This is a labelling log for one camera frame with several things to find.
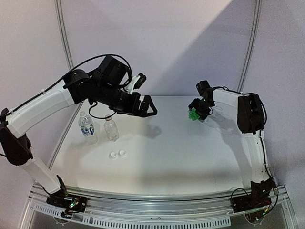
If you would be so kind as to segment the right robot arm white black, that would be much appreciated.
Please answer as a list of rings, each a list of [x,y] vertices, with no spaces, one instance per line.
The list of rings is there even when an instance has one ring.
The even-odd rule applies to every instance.
[[[204,122],[216,114],[216,103],[234,108],[237,132],[246,139],[252,169],[251,194],[247,196],[246,203],[250,208],[258,207],[270,191],[276,188],[264,145],[267,121],[264,104],[258,94],[237,92],[221,86],[211,87],[207,81],[200,81],[196,89],[201,98],[195,98],[188,105],[189,119]]]

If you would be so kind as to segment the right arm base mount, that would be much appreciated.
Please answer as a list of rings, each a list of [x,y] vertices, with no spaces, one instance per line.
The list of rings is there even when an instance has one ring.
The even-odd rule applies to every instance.
[[[264,189],[262,197],[254,196],[243,188],[235,189],[230,196],[233,213],[244,213],[246,221],[254,226],[261,224],[278,203],[279,193],[277,189],[275,191],[276,199],[272,202],[270,194]]]

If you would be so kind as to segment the clear labelled water bottle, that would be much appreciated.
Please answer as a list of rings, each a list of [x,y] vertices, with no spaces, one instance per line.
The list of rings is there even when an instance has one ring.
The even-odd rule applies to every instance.
[[[84,111],[79,113],[78,126],[89,145],[93,145],[98,142],[92,118]]]

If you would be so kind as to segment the green plastic bottle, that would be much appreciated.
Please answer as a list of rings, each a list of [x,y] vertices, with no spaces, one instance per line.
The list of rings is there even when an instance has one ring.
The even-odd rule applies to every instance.
[[[199,120],[200,116],[197,114],[196,109],[192,108],[188,111],[188,118],[192,121]]]

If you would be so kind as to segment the crushed clear bottle red label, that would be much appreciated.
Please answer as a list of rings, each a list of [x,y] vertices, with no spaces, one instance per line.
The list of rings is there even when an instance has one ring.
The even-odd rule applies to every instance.
[[[104,129],[109,141],[117,141],[119,139],[119,131],[117,125],[110,115],[105,116]]]

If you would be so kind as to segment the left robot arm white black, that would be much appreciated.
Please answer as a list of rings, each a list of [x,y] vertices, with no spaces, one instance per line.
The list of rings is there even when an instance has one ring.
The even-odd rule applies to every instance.
[[[61,178],[31,152],[28,130],[83,101],[104,104],[118,115],[146,118],[157,114],[151,97],[137,92],[145,75],[133,76],[129,63],[117,54],[102,54],[101,58],[101,64],[94,70],[85,72],[76,65],[47,89],[12,110],[3,109],[0,114],[0,143],[6,159],[31,175],[60,207],[67,207],[71,197]]]

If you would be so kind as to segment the white bottle cap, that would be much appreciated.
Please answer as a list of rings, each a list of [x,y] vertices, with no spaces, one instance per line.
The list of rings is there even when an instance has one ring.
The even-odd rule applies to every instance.
[[[111,151],[111,152],[109,153],[109,158],[110,158],[110,159],[116,159],[117,156],[118,156],[117,152]]]
[[[120,150],[118,154],[120,157],[125,157],[127,155],[127,152],[125,150]]]

